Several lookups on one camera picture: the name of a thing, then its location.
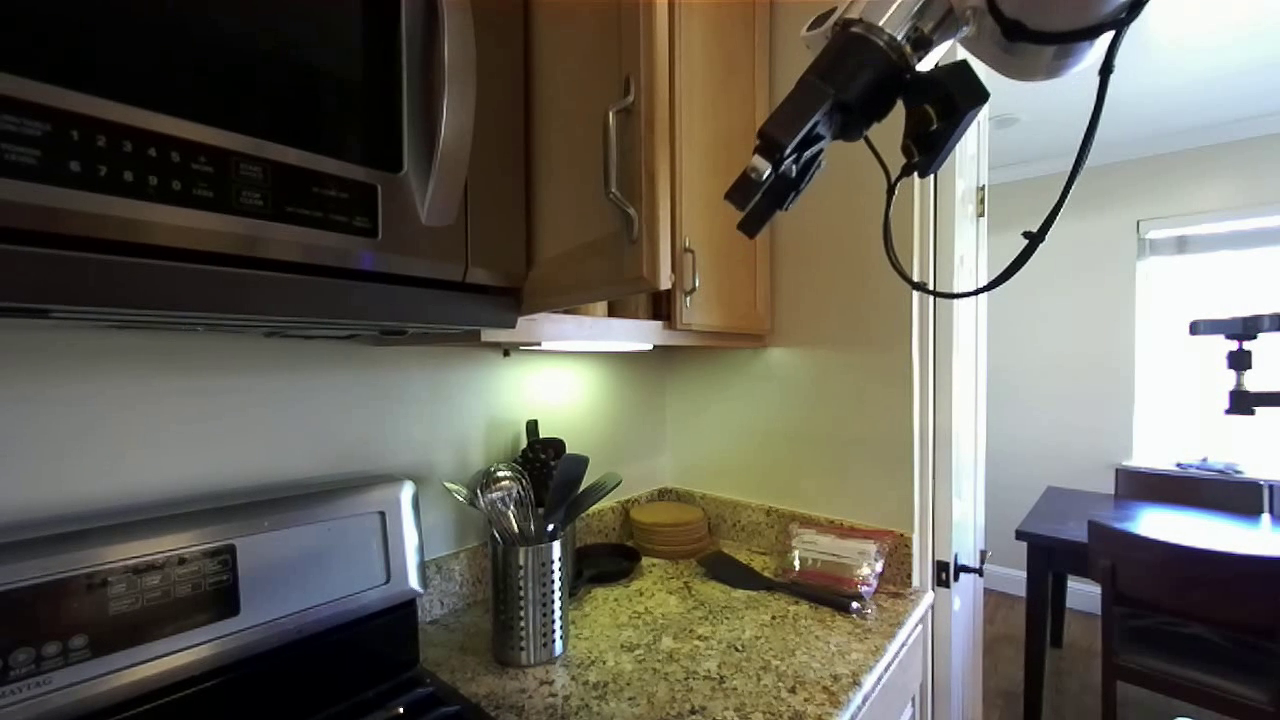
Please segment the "backsplash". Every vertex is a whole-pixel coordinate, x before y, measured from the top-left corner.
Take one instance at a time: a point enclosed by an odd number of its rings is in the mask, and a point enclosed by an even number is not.
[[[712,538],[726,554],[764,556],[779,572],[789,559],[789,530],[838,530],[843,538],[865,538],[887,549],[882,556],[882,587],[911,587],[911,539],[891,530],[865,530],[850,522],[828,522],[828,517],[802,517],[802,513],[779,513],[764,504],[705,495],[687,490],[654,490],[625,499],[606,499],[605,509],[587,513],[574,525],[574,544],[614,544],[626,539],[625,513],[626,504],[643,499],[678,499],[706,513]],[[489,544],[434,556],[422,565],[422,596],[420,596],[420,620],[434,620],[449,614],[461,614],[466,606],[489,606]]]

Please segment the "cabinet door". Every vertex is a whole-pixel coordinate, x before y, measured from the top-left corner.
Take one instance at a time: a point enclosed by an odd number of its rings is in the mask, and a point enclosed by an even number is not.
[[[664,3],[532,3],[532,274],[525,308],[633,301],[660,287],[651,180]]]
[[[768,0],[670,3],[670,199],[683,333],[768,333],[768,232],[746,241],[724,190],[768,116]]]
[[[854,707],[854,720],[921,720],[924,713],[924,631],[911,628],[873,698]]]

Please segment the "stove control panel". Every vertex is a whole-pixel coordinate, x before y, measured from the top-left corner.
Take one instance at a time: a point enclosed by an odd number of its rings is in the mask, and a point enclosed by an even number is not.
[[[0,594],[0,701],[39,675],[239,614],[234,544]]]

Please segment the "white cabinet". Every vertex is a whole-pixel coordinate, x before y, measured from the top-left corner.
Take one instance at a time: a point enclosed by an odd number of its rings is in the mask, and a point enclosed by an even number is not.
[[[904,643],[882,659],[873,691],[850,707],[850,720],[924,720],[924,659],[927,659],[927,620],[906,628]]]

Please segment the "light fixture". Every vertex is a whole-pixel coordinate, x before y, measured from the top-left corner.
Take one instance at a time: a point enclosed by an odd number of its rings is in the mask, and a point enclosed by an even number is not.
[[[651,352],[638,342],[535,342],[539,352]]]

